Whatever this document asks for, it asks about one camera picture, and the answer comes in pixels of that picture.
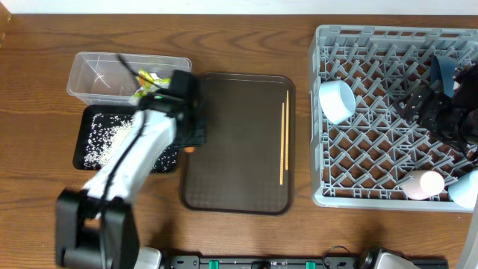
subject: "white wall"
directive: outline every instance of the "white wall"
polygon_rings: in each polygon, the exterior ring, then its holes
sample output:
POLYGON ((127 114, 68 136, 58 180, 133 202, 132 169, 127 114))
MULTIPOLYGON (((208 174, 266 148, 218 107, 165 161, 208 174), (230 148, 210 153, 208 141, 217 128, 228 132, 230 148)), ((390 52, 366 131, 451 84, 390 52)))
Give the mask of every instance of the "white wall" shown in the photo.
POLYGON ((478 15, 478 0, 0 0, 11 13, 478 15))

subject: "white bowl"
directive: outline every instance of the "white bowl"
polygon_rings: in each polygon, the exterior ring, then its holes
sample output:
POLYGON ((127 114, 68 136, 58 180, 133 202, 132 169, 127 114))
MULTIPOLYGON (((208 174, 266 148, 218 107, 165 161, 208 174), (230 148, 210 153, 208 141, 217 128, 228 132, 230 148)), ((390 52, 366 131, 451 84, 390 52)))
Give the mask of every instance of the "white bowl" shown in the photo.
POLYGON ((323 82, 319 87, 322 112, 333 124, 339 124, 356 111, 356 98, 352 89, 343 81, 323 82))

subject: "green connector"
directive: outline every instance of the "green connector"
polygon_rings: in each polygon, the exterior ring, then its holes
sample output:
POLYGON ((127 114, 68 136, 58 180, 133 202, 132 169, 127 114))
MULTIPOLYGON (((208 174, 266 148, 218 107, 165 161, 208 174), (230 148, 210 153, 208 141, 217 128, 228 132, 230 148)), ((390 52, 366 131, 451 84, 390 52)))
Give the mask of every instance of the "green connector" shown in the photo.
POLYGON ((219 269, 219 261, 209 261, 209 269, 219 269))
POLYGON ((305 269, 315 269, 315 262, 306 262, 305 263, 305 269))

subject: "dish rack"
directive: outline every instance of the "dish rack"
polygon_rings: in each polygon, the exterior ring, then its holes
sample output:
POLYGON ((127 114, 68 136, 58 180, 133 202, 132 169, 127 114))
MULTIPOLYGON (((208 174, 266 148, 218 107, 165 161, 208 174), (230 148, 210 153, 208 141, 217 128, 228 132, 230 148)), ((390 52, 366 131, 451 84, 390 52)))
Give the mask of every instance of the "dish rack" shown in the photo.
POLYGON ((478 58, 478 30, 321 25, 308 50, 311 94, 311 186, 318 206, 417 211, 464 211, 445 190, 409 200, 401 185, 411 170, 435 170, 448 186, 476 162, 407 123, 395 99, 430 85, 433 55, 459 67, 478 58), (356 112, 332 125, 322 113, 318 89, 342 79, 356 96, 356 112))

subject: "wooden table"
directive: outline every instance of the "wooden table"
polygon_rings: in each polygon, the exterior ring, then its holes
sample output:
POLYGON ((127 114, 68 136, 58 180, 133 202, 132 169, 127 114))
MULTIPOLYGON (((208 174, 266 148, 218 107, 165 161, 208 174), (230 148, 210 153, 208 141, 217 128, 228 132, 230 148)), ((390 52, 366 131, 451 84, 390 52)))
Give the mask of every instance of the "wooden table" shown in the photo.
POLYGON ((76 53, 190 58, 193 71, 286 75, 297 88, 295 197, 281 217, 204 213, 179 201, 181 169, 150 176, 143 244, 221 256, 321 256, 381 244, 455 267, 471 214, 319 208, 311 200, 307 48, 322 24, 478 28, 472 16, 13 15, 0 48, 0 267, 53 268, 55 200, 93 172, 72 166, 85 104, 65 89, 76 53))

